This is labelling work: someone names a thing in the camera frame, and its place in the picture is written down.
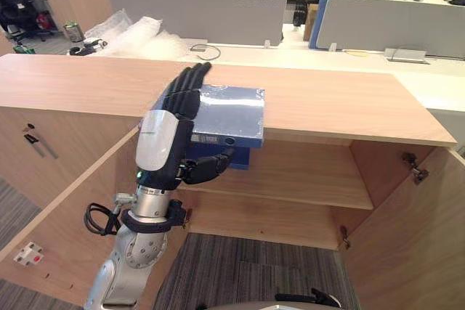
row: gray carpet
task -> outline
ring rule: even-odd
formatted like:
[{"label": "gray carpet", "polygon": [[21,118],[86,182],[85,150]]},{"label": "gray carpet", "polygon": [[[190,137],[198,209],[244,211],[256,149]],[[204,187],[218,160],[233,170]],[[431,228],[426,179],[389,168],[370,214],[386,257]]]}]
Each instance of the gray carpet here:
[{"label": "gray carpet", "polygon": [[73,46],[82,47],[82,43],[72,43],[61,32],[54,32],[53,36],[44,36],[45,41],[40,38],[24,38],[21,43],[29,49],[34,49],[37,54],[66,54]]},{"label": "gray carpet", "polygon": [[276,293],[311,295],[312,287],[360,308],[336,251],[189,234],[153,309],[272,301]]},{"label": "gray carpet", "polygon": [[[0,179],[0,248],[40,209]],[[358,310],[339,254],[204,234],[189,234],[160,290],[154,310],[195,310],[241,301],[267,301],[275,293],[310,295],[311,287],[335,295],[345,309]],[[80,310],[0,280],[0,309]]]},{"label": "gray carpet", "polygon": [[[40,212],[26,197],[0,178],[0,248]],[[80,306],[59,301],[0,279],[1,310],[80,310]]]}]

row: door handle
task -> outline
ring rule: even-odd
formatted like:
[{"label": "door handle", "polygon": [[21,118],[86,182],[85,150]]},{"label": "door handle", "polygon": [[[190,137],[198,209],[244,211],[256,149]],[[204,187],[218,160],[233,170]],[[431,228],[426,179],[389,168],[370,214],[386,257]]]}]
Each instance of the door handle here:
[{"label": "door handle", "polygon": [[29,132],[29,134],[25,134],[24,137],[31,143],[34,149],[40,154],[43,152],[37,147],[36,143],[41,143],[44,148],[49,152],[49,154],[56,160],[58,159],[58,154],[50,147],[50,144],[36,131],[36,127],[32,123],[28,123],[28,125],[23,129],[23,132]]},{"label": "door handle", "polygon": [[30,135],[30,134],[25,134],[24,135],[24,138],[26,139],[26,141],[29,142],[29,144],[31,145],[31,147],[37,152],[37,154],[39,154],[41,156],[41,158],[45,158],[45,154],[42,152],[42,150],[37,146],[37,143],[39,142],[39,140],[37,138],[35,138],[34,136]]}]

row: robotic hand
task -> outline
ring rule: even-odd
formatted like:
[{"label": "robotic hand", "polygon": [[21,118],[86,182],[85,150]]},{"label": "robotic hand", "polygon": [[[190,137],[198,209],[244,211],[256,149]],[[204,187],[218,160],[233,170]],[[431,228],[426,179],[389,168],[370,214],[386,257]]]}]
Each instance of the robotic hand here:
[{"label": "robotic hand", "polygon": [[[210,68],[210,63],[205,63],[184,69],[165,91],[161,109],[150,110],[142,119],[136,154],[140,169],[136,195],[117,194],[113,212],[98,204],[89,205],[84,217],[88,229],[101,235],[116,234],[116,241],[84,310],[135,309],[153,264],[166,249],[166,232],[185,222],[186,211],[180,201],[170,200],[170,191],[181,181],[196,184],[211,180],[232,160],[233,150],[198,161],[185,159],[193,119],[200,107],[203,78]],[[121,226],[118,216],[121,206],[127,203],[132,207],[123,212]],[[109,216],[104,229],[92,219],[92,211]]]}]

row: black cable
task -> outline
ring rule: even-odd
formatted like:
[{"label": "black cable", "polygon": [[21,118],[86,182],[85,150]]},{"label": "black cable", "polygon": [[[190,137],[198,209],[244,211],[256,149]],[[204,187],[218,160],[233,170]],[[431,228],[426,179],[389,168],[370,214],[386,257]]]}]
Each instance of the black cable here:
[{"label": "black cable", "polygon": [[205,58],[205,57],[201,57],[199,55],[197,55],[198,58],[200,58],[201,60],[204,60],[204,61],[213,61],[215,59],[217,59],[218,57],[221,56],[221,50],[218,49],[216,46],[213,46],[213,45],[207,45],[207,44],[196,44],[196,45],[193,45],[190,47],[190,51],[192,51],[192,49],[195,49],[197,47],[209,47],[210,49],[215,49],[218,51],[218,55],[215,56],[215,57],[212,57],[212,58]]},{"label": "black cable", "polygon": [[[108,217],[108,222],[105,228],[102,228],[92,218],[93,211],[98,211],[100,213],[105,214]],[[98,203],[91,203],[87,206],[86,213],[84,214],[84,224],[91,233],[102,235],[102,236],[105,236],[108,234],[116,235],[119,228],[121,228],[121,223],[118,220],[118,215],[114,214],[108,208]]]}]

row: desk divider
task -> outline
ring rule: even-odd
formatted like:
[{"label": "desk divider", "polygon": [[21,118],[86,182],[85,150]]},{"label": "desk divider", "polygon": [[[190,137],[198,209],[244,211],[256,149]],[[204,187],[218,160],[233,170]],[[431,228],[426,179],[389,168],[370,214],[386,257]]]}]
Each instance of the desk divider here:
[{"label": "desk divider", "polygon": [[132,21],[163,20],[162,28],[181,38],[209,43],[277,46],[281,42],[286,0],[110,0]]},{"label": "desk divider", "polygon": [[426,50],[465,57],[465,7],[393,0],[328,0],[316,48]]}]

